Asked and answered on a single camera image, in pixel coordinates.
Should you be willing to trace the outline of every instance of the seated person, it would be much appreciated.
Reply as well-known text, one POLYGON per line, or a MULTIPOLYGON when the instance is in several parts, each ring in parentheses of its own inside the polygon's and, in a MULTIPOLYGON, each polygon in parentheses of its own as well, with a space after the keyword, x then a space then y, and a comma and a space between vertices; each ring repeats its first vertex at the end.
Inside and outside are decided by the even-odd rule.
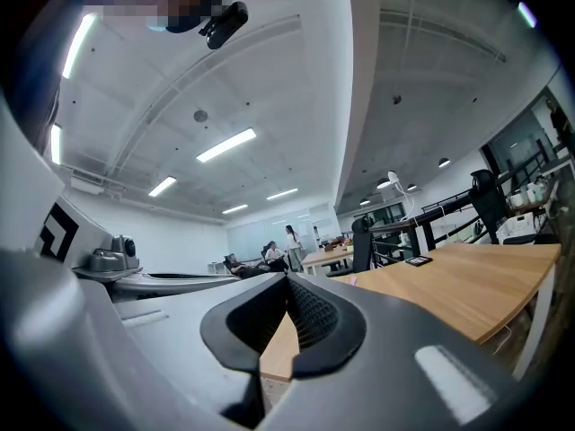
POLYGON ((270 242, 265 260, 271 271, 285 271, 288 269, 288 264, 284 260, 285 255, 285 252, 278 249, 275 241, 270 242))
POLYGON ((224 265, 226 265, 226 268, 230 270, 232 275, 236 275, 241 279, 257 277, 258 275, 263 275, 264 273, 270 271, 270 267, 266 267, 263 263, 259 263, 257 267, 248 267, 247 265, 238 262, 235 254, 226 256, 224 265))

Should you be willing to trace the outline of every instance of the person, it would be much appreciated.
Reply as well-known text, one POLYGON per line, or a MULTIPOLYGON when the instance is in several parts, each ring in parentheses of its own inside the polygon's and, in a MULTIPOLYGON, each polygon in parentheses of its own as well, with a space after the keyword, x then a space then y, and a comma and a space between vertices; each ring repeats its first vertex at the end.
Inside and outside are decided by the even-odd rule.
POLYGON ((271 271, 285 271, 288 269, 288 264, 284 260, 286 253, 278 249, 278 245, 275 241, 268 244, 268 250, 266 252, 265 261, 266 264, 271 268, 271 271))
POLYGON ((291 225, 286 225, 287 248, 289 249, 289 259, 291 260, 291 269, 302 271, 302 260, 304 259, 304 248, 299 241, 299 235, 294 232, 291 225))
POLYGON ((573 133, 565 113, 561 107, 555 105, 551 99, 547 99, 546 104, 547 108, 551 111, 551 122, 557 131, 557 136, 559 137, 560 142, 563 142, 565 147, 567 147, 567 150, 571 152, 571 155, 574 155, 575 145, 573 144, 573 133))
POLYGON ((257 277, 258 275, 263 275, 270 271, 270 267, 266 267, 264 264, 260 263, 257 267, 248 267, 247 265, 238 262, 235 254, 230 254, 226 257, 224 261, 227 269, 230 270, 232 275, 236 275, 241 279, 247 279, 248 277, 257 277))

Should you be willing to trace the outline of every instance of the woman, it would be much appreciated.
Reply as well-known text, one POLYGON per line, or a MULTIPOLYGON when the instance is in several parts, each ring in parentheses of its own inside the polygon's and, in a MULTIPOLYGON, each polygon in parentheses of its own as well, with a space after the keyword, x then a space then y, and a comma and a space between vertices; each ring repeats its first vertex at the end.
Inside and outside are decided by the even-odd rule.
POLYGON ((268 251, 266 252, 266 264, 271 268, 271 271, 284 271, 288 269, 288 264, 284 261, 286 253, 280 251, 275 241, 268 244, 268 251))
POLYGON ((294 232, 291 225, 286 225, 287 233, 287 248, 289 249, 289 258, 291 260, 291 268, 294 271, 303 271, 302 260, 304 259, 304 251, 302 243, 299 241, 299 235, 294 232))

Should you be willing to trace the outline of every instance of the standing woman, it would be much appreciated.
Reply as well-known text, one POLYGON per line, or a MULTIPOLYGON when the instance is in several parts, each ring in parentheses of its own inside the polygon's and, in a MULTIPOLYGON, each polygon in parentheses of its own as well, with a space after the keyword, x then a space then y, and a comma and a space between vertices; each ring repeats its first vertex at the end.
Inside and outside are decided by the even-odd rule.
POLYGON ((287 248, 289 249, 289 258, 291 260, 291 268, 295 271, 302 271, 302 260, 304 259, 304 251, 302 243, 299 242, 299 236, 291 225, 286 225, 287 233, 287 248))

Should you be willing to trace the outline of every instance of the security camera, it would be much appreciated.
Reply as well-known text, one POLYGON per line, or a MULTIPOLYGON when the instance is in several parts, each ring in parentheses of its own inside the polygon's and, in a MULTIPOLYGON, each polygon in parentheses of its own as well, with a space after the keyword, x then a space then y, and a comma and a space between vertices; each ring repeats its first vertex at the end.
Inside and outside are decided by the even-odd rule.
POLYGON ((219 49, 247 22, 247 6, 244 2, 235 2, 220 16, 212 17, 199 34, 206 37, 210 49, 219 49))

